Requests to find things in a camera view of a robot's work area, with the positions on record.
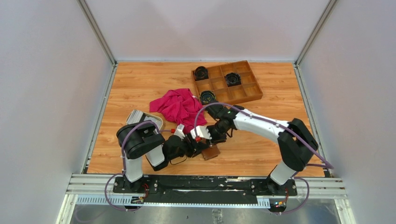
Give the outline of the brown leather card holder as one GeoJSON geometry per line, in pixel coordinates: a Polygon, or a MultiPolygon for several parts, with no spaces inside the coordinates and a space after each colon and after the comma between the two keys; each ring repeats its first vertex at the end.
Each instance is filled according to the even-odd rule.
{"type": "Polygon", "coordinates": [[[220,154],[220,150],[218,149],[217,145],[212,145],[211,147],[204,149],[201,152],[205,161],[213,159],[220,154]]]}

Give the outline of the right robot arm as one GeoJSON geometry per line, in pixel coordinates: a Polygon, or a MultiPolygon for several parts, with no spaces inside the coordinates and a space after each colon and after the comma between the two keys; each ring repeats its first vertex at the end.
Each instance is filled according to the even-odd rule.
{"type": "Polygon", "coordinates": [[[273,195],[284,191],[285,183],[303,171],[311,158],[318,154],[317,141],[300,119],[270,119],[244,107],[220,102],[208,104],[205,111],[216,120],[215,125],[208,129],[213,144],[224,142],[229,136],[228,131],[242,130],[267,138],[279,146],[282,160],[270,172],[263,186],[273,195]]]}

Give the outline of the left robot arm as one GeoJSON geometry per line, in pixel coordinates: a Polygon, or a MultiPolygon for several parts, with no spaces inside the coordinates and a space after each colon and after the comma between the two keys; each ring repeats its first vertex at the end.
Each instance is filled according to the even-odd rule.
{"type": "Polygon", "coordinates": [[[143,121],[126,125],[118,130],[116,136],[121,146],[123,174],[114,181],[113,191],[117,193],[143,193],[149,185],[143,179],[142,158],[146,156],[153,170],[167,167],[178,157],[191,158],[210,146],[212,139],[205,126],[197,126],[190,133],[183,132],[184,126],[178,125],[171,130],[167,140],[158,131],[153,121],[143,121]]]}

